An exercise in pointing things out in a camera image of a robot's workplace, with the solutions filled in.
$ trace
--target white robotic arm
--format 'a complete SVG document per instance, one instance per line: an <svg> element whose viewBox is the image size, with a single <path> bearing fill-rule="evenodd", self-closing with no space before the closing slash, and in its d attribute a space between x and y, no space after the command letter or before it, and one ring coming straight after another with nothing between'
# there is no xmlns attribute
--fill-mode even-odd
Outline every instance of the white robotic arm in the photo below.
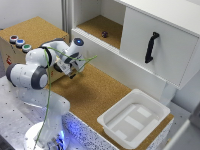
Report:
<svg viewBox="0 0 200 150"><path fill-rule="evenodd" d="M74 66L76 70L83 70L84 65L79 63L79 59L83 59L81 55L83 45L84 42L78 38L74 39L70 46L62 39L46 42L26 54L26 64L11 64L6 71L7 79L17 87L18 97L22 101L37 107L45 107L48 104L49 96L49 91L43 89L48 83L47 63L49 66L53 66L56 56L58 56L65 64ZM70 109L69 101L58 94L50 93L49 110L36 150L57 150L55 144L50 146L49 143L61 134L61 117ZM30 147L32 148L30 150L33 150L34 145L25 145L26 150L29 150Z"/></svg>

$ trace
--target cabinet door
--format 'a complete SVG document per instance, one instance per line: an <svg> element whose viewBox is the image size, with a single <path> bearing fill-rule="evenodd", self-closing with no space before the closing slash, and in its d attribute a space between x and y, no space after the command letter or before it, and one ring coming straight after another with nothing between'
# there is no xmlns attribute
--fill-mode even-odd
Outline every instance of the cabinet door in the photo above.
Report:
<svg viewBox="0 0 200 150"><path fill-rule="evenodd" d="M146 64L145 56L153 32L160 36L154 40L153 60ZM179 86L197 40L178 28L127 8L120 54Z"/></svg>

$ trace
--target cabinet handle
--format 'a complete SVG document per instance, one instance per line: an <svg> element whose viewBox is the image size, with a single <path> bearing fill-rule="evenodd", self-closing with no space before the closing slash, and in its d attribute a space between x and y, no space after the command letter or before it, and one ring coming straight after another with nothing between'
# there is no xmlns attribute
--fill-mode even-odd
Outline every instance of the cabinet handle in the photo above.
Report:
<svg viewBox="0 0 200 150"><path fill-rule="evenodd" d="M153 60L153 57L151 56L151 53L152 53L152 50L153 50L153 45L154 45L154 40L156 38L158 38L160 35L156 32L153 32L153 36L151 37L150 41L149 41L149 45L148 45L148 48L147 48L147 53L146 53L146 56L145 56L145 63L149 63L150 61Z"/></svg>

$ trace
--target cabinet top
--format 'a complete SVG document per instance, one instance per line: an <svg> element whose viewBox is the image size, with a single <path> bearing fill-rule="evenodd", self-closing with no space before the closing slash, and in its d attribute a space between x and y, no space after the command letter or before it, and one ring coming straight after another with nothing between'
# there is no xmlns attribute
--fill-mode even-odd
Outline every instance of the cabinet top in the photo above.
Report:
<svg viewBox="0 0 200 150"><path fill-rule="evenodd" d="M115 1L200 37L200 0Z"/></svg>

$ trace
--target white wall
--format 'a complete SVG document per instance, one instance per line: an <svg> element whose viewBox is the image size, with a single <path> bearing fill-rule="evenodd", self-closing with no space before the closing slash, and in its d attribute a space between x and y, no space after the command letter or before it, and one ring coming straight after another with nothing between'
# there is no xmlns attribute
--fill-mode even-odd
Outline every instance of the white wall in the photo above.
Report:
<svg viewBox="0 0 200 150"><path fill-rule="evenodd" d="M36 16L62 29L61 0L0 0L0 28Z"/></svg>
<svg viewBox="0 0 200 150"><path fill-rule="evenodd" d="M200 71L190 80L183 89L178 90L173 102L192 112L200 102Z"/></svg>

